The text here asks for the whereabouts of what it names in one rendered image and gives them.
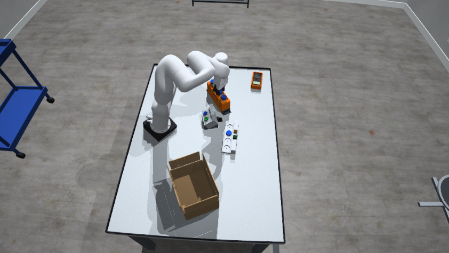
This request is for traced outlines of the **orange multimeter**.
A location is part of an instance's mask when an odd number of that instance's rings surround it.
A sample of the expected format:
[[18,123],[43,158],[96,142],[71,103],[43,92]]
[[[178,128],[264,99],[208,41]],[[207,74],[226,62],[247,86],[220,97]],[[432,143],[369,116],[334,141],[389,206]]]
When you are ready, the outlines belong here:
[[251,89],[257,89],[257,90],[261,89],[262,76],[263,76],[263,73],[253,72],[252,82],[251,82]]

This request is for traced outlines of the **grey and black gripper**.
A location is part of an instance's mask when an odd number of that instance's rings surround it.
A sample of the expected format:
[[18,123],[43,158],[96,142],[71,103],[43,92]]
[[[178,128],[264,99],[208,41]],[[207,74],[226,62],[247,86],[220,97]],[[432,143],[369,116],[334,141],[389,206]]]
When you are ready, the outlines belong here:
[[213,79],[213,91],[217,94],[220,95],[220,90],[225,91],[225,86],[228,83],[228,77],[226,79],[221,79],[218,77],[214,76]]

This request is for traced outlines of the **grey key housing with green and blue buttons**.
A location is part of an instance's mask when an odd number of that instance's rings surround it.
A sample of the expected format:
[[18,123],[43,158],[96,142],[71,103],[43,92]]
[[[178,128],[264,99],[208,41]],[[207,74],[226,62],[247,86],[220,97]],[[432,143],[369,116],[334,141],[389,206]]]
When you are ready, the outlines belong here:
[[218,128],[218,122],[223,122],[221,117],[216,117],[215,110],[211,106],[202,111],[202,119],[205,130]]

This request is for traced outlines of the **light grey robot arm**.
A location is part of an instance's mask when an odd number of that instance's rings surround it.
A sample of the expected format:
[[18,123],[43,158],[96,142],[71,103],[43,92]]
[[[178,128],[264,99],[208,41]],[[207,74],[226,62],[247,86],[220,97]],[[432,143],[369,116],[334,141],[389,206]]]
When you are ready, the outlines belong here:
[[153,115],[146,115],[146,118],[151,119],[147,122],[150,122],[151,129],[156,133],[165,133],[170,128],[169,112],[176,88],[181,92],[188,92],[213,76],[226,79],[230,73],[227,66],[228,57],[222,52],[211,58],[199,51],[193,51],[188,54],[187,63],[195,76],[174,55],[165,56],[156,67],[154,101],[151,106]]

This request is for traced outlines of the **brown cardboard box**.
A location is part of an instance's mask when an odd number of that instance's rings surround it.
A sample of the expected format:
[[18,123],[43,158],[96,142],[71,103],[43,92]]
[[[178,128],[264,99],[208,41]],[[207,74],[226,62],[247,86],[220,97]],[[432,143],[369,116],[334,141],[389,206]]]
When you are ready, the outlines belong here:
[[219,190],[204,154],[202,160],[198,151],[169,164],[171,170],[167,169],[186,220],[219,208]]

